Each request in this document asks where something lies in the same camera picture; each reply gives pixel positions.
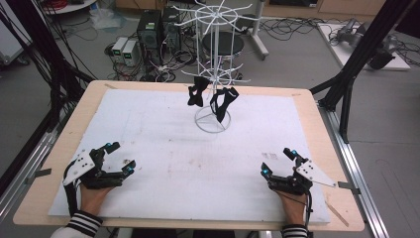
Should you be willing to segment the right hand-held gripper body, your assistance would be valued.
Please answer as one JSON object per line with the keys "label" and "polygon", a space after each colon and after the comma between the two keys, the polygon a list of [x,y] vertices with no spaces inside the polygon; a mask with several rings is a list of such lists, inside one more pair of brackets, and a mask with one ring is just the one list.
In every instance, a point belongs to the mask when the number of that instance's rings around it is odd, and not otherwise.
{"label": "right hand-held gripper body", "polygon": [[288,177],[275,176],[267,170],[267,185],[272,190],[290,194],[308,194],[314,182],[335,187],[337,183],[327,176],[312,160],[305,163],[296,162],[292,168],[293,174]]}

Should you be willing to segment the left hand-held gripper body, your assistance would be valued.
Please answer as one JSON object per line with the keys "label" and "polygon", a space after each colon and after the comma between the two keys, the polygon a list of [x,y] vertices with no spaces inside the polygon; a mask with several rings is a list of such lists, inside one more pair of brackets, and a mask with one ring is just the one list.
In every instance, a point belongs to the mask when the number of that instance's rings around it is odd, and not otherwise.
{"label": "left hand-held gripper body", "polygon": [[105,149],[82,151],[64,170],[63,185],[76,184],[80,180],[88,189],[121,186],[122,173],[106,173],[102,170]]}

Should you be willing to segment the black bow tie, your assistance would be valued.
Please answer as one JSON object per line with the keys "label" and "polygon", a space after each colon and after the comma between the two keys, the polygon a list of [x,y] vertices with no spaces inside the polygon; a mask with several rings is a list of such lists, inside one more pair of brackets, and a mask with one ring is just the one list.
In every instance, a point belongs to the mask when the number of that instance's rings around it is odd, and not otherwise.
{"label": "black bow tie", "polygon": [[[223,103],[221,105],[218,104],[218,97],[223,97]],[[212,112],[216,115],[216,119],[219,123],[221,123],[227,112],[227,108],[230,103],[232,103],[235,99],[239,96],[239,92],[234,88],[227,88],[224,87],[222,89],[217,89],[216,93],[212,96],[210,100],[210,107]]]}
{"label": "black bow tie", "polygon": [[194,84],[188,87],[189,99],[187,104],[189,106],[197,105],[199,107],[203,106],[202,92],[209,85],[209,80],[203,76],[195,76]]}

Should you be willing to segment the white wire display rack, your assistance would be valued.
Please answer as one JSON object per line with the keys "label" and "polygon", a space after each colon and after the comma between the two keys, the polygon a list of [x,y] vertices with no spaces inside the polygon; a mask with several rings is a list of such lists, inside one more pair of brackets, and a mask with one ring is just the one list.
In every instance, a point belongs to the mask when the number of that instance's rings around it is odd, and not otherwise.
{"label": "white wire display rack", "polygon": [[242,66],[233,66],[233,59],[244,48],[243,40],[237,36],[242,28],[240,20],[250,21],[251,26],[260,22],[260,16],[240,15],[241,8],[227,7],[222,0],[219,5],[206,5],[194,0],[199,8],[193,10],[191,20],[180,23],[195,22],[197,27],[205,27],[200,38],[196,40],[197,72],[192,73],[194,82],[188,87],[189,106],[198,106],[194,115],[196,126],[203,132],[217,134],[226,131],[232,116],[229,106],[240,96],[234,87],[240,77],[234,73]]}

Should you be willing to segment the person's left hand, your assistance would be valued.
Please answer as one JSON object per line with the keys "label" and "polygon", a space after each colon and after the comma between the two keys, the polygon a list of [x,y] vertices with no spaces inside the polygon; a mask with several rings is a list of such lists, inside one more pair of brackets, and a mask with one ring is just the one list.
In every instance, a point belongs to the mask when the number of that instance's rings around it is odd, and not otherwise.
{"label": "person's left hand", "polygon": [[89,189],[85,185],[80,187],[81,205],[80,209],[84,212],[97,216],[100,212],[102,203],[112,187]]}

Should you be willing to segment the person's right hand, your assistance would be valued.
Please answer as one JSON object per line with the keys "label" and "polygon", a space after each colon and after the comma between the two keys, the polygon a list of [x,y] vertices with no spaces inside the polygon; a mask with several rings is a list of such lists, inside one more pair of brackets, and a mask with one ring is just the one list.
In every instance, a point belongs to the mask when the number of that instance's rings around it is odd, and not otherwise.
{"label": "person's right hand", "polygon": [[303,225],[306,195],[290,194],[283,191],[279,191],[277,194],[282,202],[286,222]]}

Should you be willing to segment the wooden strip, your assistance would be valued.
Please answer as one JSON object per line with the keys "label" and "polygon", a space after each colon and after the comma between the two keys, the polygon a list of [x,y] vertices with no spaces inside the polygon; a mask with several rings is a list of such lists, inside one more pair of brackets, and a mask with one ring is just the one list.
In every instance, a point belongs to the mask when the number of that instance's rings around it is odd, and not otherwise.
{"label": "wooden strip", "polygon": [[349,222],[345,219],[345,217],[328,201],[325,201],[327,207],[331,210],[331,212],[346,226],[349,227]]}

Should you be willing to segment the white foam mat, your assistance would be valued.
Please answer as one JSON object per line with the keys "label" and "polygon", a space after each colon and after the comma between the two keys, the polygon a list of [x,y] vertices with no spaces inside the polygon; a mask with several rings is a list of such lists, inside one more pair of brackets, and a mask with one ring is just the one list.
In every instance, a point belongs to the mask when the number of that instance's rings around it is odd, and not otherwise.
{"label": "white foam mat", "polygon": [[109,89],[78,148],[118,142],[104,169],[136,163],[134,173],[102,205],[107,218],[281,222],[277,194],[261,175],[267,164],[289,176],[283,153],[308,157],[306,136],[290,96],[240,95],[223,132],[210,109],[187,105],[185,91]]}

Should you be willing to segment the white power supply unit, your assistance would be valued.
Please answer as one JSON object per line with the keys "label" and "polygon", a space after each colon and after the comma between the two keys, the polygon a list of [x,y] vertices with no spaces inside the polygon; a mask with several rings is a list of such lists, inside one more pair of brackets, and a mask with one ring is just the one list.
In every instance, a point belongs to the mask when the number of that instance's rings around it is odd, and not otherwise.
{"label": "white power supply unit", "polygon": [[124,49],[123,57],[126,66],[135,66],[139,61],[139,52],[137,48],[137,42],[134,40],[129,40]]}
{"label": "white power supply unit", "polygon": [[127,41],[127,37],[120,37],[112,47],[112,54],[116,63],[124,63],[123,49]]}

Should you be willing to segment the white board with equipment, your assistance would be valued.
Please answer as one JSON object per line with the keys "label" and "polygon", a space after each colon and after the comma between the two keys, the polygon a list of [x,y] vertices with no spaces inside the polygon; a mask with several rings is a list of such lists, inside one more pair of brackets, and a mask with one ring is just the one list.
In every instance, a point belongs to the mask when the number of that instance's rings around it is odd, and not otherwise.
{"label": "white board with equipment", "polygon": [[[340,66],[343,66],[348,61],[353,52],[353,48],[348,43],[333,42],[333,38],[342,27],[344,27],[344,24],[318,24],[318,30],[321,36],[324,38],[324,41]],[[382,70],[405,71],[410,69],[410,66],[397,53],[393,53],[392,56],[393,59],[385,67],[383,67]]]}

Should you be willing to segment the black computer tower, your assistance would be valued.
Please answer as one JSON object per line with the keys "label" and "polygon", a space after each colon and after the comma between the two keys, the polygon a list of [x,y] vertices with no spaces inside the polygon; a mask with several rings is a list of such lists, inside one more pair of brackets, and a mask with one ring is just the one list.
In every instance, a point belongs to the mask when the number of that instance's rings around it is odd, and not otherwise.
{"label": "black computer tower", "polygon": [[174,54],[181,49],[179,11],[172,7],[165,7],[162,11],[164,44],[166,49]]}
{"label": "black computer tower", "polygon": [[137,34],[144,59],[149,61],[149,65],[161,65],[162,23],[160,10],[145,10],[142,13]]}

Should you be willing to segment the white stand leg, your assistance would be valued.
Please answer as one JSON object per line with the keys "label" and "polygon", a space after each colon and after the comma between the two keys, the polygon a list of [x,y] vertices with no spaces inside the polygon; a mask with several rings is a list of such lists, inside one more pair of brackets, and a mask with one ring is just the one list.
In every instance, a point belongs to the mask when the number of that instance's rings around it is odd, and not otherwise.
{"label": "white stand leg", "polygon": [[259,28],[263,15],[264,3],[265,0],[257,0],[256,19],[253,21],[252,26],[248,29],[248,35],[251,37],[251,40],[254,43],[257,52],[260,54],[261,60],[265,60],[266,57],[269,55],[267,48],[265,47],[263,41],[259,36]]}

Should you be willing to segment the round white table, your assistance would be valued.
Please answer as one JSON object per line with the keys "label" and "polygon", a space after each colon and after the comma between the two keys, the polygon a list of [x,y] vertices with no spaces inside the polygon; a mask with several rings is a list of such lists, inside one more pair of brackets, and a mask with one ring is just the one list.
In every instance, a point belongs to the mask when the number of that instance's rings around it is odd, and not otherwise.
{"label": "round white table", "polygon": [[44,8],[44,11],[48,15],[56,15],[56,14],[64,14],[70,13],[78,10],[82,10],[85,8],[90,7],[91,5],[95,4],[97,0],[83,0],[82,4],[67,4],[61,9],[54,9],[54,8]]}

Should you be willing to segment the metal clamp bracket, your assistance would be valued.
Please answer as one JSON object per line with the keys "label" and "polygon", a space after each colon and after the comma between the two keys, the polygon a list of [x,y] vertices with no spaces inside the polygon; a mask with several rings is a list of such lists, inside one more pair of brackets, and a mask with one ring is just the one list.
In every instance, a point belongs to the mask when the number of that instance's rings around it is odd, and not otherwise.
{"label": "metal clamp bracket", "polygon": [[44,169],[34,172],[30,177],[25,179],[25,184],[32,184],[36,178],[48,176],[52,173],[52,169]]}
{"label": "metal clamp bracket", "polygon": [[338,181],[338,187],[348,189],[352,194],[361,194],[361,190],[350,182]]}

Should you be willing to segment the aluminium rail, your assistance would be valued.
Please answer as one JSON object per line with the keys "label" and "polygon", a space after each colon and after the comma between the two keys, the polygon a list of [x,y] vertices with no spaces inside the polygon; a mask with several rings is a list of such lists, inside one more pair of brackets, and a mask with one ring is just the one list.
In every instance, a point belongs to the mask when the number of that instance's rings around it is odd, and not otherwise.
{"label": "aluminium rail", "polygon": [[45,132],[39,139],[31,139],[33,148],[24,157],[25,162],[0,198],[0,223],[8,216],[24,190],[32,184],[56,139],[57,131]]}
{"label": "aluminium rail", "polygon": [[335,112],[327,111],[321,106],[318,107],[318,110],[327,127],[331,141],[335,146],[344,174],[348,179],[350,191],[362,213],[364,224],[367,226],[373,238],[390,238],[353,149],[339,133],[339,117]]}

